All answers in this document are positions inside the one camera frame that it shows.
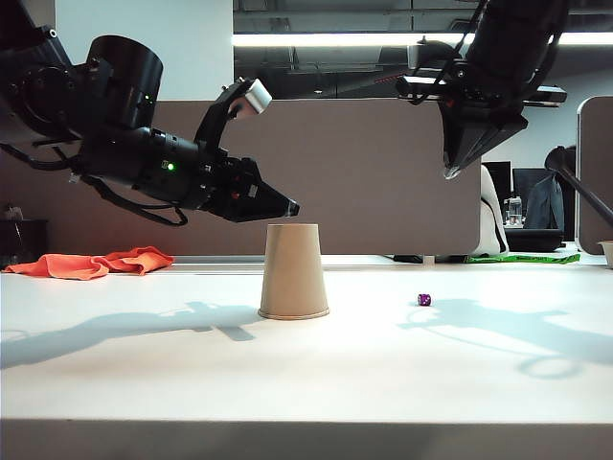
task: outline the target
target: white table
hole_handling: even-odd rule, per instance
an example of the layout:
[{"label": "white table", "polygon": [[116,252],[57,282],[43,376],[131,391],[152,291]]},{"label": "white table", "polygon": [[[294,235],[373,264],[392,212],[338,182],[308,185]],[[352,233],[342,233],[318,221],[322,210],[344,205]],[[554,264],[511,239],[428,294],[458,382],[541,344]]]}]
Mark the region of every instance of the white table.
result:
[{"label": "white table", "polygon": [[324,263],[330,315],[289,322],[261,264],[3,274],[2,458],[613,458],[603,257]]}]

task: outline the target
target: gray partition wall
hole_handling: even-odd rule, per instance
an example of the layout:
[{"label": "gray partition wall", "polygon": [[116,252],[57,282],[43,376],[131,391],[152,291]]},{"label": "gray partition wall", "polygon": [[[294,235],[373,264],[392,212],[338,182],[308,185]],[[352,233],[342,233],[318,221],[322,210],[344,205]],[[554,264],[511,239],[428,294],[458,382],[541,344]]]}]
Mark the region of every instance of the gray partition wall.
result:
[{"label": "gray partition wall", "polygon": [[[613,208],[613,96],[590,98],[579,107],[577,177]],[[589,203],[576,199],[576,239],[590,254],[602,254],[598,242],[613,240],[611,228]]]},{"label": "gray partition wall", "polygon": [[[192,139],[208,104],[160,102],[153,125]],[[187,226],[166,227],[69,184],[67,172],[33,171],[6,154],[0,200],[48,219],[50,250],[63,253],[153,244],[176,255],[263,254],[266,224],[283,222],[318,223],[324,254],[464,254],[478,243],[478,165],[443,178],[435,104],[274,101],[262,115],[230,123],[221,145],[255,158],[263,179],[300,203],[300,215],[236,224],[190,211]]]}]

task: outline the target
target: upside-down paper cup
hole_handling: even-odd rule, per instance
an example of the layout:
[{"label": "upside-down paper cup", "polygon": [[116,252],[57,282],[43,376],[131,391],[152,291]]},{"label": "upside-down paper cup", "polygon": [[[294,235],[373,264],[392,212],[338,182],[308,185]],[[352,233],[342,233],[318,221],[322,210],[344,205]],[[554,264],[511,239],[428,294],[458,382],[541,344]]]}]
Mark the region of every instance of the upside-down paper cup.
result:
[{"label": "upside-down paper cup", "polygon": [[258,313],[309,319],[328,312],[317,224],[269,224]]}]

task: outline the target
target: orange towel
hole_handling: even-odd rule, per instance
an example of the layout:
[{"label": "orange towel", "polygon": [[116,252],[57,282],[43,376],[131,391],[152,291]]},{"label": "orange towel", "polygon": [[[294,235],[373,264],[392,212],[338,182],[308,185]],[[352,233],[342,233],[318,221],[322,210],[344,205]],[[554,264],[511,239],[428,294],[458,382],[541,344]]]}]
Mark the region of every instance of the orange towel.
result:
[{"label": "orange towel", "polygon": [[3,271],[67,280],[92,280],[106,275],[109,271],[144,275],[172,262],[172,256],[164,254],[156,247],[148,246],[135,247],[126,252],[112,252],[105,256],[45,254],[37,262],[9,265]]}]

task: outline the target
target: black tray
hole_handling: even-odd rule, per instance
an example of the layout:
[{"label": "black tray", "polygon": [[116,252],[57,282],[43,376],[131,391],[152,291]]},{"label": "black tray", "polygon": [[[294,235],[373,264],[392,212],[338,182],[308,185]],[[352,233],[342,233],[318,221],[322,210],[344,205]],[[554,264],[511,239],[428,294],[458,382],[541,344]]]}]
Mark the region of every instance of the black tray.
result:
[{"label": "black tray", "polygon": [[505,235],[513,252],[554,252],[564,239],[564,232],[555,228],[505,228]]}]

